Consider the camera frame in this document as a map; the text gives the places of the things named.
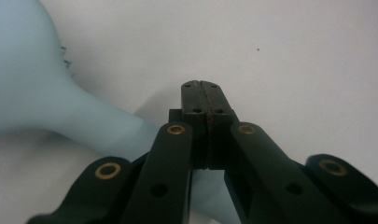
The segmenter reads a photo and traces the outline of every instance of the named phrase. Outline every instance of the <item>white background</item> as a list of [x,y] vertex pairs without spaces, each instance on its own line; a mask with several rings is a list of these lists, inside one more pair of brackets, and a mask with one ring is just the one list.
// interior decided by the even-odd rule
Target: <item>white background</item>
[[[161,125],[181,84],[215,82],[291,159],[332,154],[378,184],[378,1],[41,2],[86,91]],[[55,133],[0,136],[0,224],[54,210],[98,158]]]

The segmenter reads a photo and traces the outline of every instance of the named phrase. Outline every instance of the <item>screw hole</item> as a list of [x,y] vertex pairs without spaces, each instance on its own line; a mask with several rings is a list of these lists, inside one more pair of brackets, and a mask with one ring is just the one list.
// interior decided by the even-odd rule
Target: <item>screw hole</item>
[[168,127],[167,132],[171,134],[182,134],[185,130],[185,127],[182,125],[172,125]]
[[241,125],[238,127],[238,131],[241,133],[253,134],[256,132],[256,129],[249,125]]
[[121,167],[115,162],[108,162],[96,169],[95,176],[102,180],[115,177],[121,171]]
[[302,194],[302,187],[296,183],[288,183],[285,186],[285,190],[287,190],[291,194],[300,195]]
[[168,193],[168,187],[164,184],[156,184],[151,187],[150,193],[156,198],[162,198]]
[[334,160],[323,159],[319,162],[319,166],[331,175],[344,176],[348,174],[348,170]]

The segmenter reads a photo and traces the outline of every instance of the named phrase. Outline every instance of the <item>black plastic part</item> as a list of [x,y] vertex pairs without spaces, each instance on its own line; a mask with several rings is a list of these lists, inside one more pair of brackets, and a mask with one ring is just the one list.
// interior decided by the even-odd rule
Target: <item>black plastic part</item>
[[221,88],[212,82],[182,85],[182,121],[193,128],[194,169],[225,168],[226,136],[238,121]]
[[242,223],[348,223],[259,126],[235,123],[231,137],[239,167],[226,172],[226,184]]
[[121,224],[189,223],[191,141],[188,124],[171,122],[160,128]]
[[[97,177],[96,170],[113,162],[120,171],[112,178]],[[105,168],[113,173],[116,169]],[[70,188],[61,206],[50,215],[33,217],[28,224],[105,224],[117,223],[121,211],[130,197],[133,182],[130,183],[132,165],[121,158],[106,157],[93,162]]]
[[168,122],[181,122],[182,120],[182,110],[181,109],[170,109]]
[[334,156],[316,155],[308,159],[306,169],[352,223],[378,224],[378,187],[355,167]]

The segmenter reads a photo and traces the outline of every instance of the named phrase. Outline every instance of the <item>metal screw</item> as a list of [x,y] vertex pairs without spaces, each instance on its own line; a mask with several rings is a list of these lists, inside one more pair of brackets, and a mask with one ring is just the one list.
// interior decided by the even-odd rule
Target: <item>metal screw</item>
[[121,171],[121,167],[117,163],[108,162],[98,167],[98,169],[96,169],[95,176],[98,177],[99,179],[107,180],[118,175],[120,171]]
[[323,159],[319,162],[319,166],[331,175],[344,176],[348,174],[346,167],[334,160]]
[[256,129],[249,125],[241,125],[238,127],[238,131],[245,134],[253,134],[256,132]]
[[167,129],[168,133],[171,134],[182,134],[185,130],[185,127],[182,125],[171,125]]

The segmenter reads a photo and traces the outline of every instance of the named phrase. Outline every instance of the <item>pale blue object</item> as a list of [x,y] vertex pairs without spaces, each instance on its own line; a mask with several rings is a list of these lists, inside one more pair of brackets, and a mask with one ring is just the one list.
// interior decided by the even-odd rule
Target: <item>pale blue object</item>
[[[47,11],[36,0],[0,0],[0,134],[46,129],[130,161],[148,152],[158,128],[101,101],[70,78]],[[222,172],[193,177],[192,206],[238,223]]]

